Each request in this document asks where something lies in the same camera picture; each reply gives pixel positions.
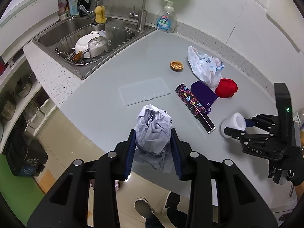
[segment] green floor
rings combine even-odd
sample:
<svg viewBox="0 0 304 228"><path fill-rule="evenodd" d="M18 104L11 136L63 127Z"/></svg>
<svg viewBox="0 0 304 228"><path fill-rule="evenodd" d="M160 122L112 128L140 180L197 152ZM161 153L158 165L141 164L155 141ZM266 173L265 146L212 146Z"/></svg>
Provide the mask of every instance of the green floor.
<svg viewBox="0 0 304 228"><path fill-rule="evenodd" d="M5 155L2 154L0 154L0 192L11 210L25 226L44 196L33 177L14 176Z"/></svg>

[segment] soap bottle label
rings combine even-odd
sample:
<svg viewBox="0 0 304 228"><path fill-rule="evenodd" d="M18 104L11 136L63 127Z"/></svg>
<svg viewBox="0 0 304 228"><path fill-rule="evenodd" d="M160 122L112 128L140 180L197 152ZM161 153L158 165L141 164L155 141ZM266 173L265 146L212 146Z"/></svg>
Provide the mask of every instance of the soap bottle label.
<svg viewBox="0 0 304 228"><path fill-rule="evenodd" d="M162 15L161 17L158 18L156 22L156 26L162 30L170 30L171 27L171 22L168 16Z"/></svg>

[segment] silver screw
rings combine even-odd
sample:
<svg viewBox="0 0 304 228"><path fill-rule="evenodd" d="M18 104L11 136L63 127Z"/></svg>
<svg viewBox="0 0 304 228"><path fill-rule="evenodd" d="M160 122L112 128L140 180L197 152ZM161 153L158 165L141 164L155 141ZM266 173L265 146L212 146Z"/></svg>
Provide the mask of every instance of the silver screw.
<svg viewBox="0 0 304 228"><path fill-rule="evenodd" d="M76 159L76 160L74 160L74 162L73 162L73 165L74 165L74 166L79 166L79 165L81 165L81 164L82 164L81 159Z"/></svg>
<svg viewBox="0 0 304 228"><path fill-rule="evenodd" d="M192 158L197 158L198 156L199 156L198 152L191 152L190 153L190 157L192 157Z"/></svg>
<svg viewBox="0 0 304 228"><path fill-rule="evenodd" d="M115 153L115 152L113 152L113 151L108 153L108 157L109 157L109 158L115 158L116 155L117 155L117 153Z"/></svg>
<svg viewBox="0 0 304 228"><path fill-rule="evenodd" d="M230 159L226 159L226 160L224 161L224 163L225 163L225 165L227 165L227 166L232 166L232 165L233 165L233 162L232 162Z"/></svg>

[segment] gray table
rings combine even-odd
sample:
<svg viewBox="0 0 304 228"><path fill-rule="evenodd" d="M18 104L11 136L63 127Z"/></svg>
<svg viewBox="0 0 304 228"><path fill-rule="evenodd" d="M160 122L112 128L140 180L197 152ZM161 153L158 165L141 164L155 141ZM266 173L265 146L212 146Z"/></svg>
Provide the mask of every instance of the gray table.
<svg viewBox="0 0 304 228"><path fill-rule="evenodd" d="M187 60L189 45L202 49L178 35L159 31L153 33L101 66L64 102L62 112L84 135L107 152L128 138L142 107L153 104L168 112L180 140L190 143L193 150L210 160L233 160L271 207L274 183L268 179L268 161L242 153L239 142L220 135L219 126L235 112L244 117L257 113L276 115L274 101L248 76L224 62L222 76L233 79L239 90L232 98L218 98L212 105L209 117L217 129L207 134L175 93L179 84L190 87L197 81ZM173 60L184 64L182 72L170 69L169 63ZM123 106L118 87L156 77L165 80L171 94ZM154 171L149 165L137 162L133 162L132 170L163 188L189 196L190 182L180 182L174 173ZM217 203L214 189L213 203Z"/></svg>

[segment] crumpled plastic bag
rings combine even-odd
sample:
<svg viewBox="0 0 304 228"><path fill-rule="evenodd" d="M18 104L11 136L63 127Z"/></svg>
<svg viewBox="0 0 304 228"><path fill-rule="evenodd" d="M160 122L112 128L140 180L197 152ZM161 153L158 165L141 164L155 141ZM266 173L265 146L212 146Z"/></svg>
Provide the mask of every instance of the crumpled plastic bag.
<svg viewBox="0 0 304 228"><path fill-rule="evenodd" d="M222 78L222 69L225 67L221 60L198 52L196 48L189 46L188 61L198 79L210 87L217 87Z"/></svg>
<svg viewBox="0 0 304 228"><path fill-rule="evenodd" d="M166 111L150 104L144 106L134 128L137 146L134 160L147 162L154 170L163 170L164 173L174 171L170 148L171 127L171 117Z"/></svg>

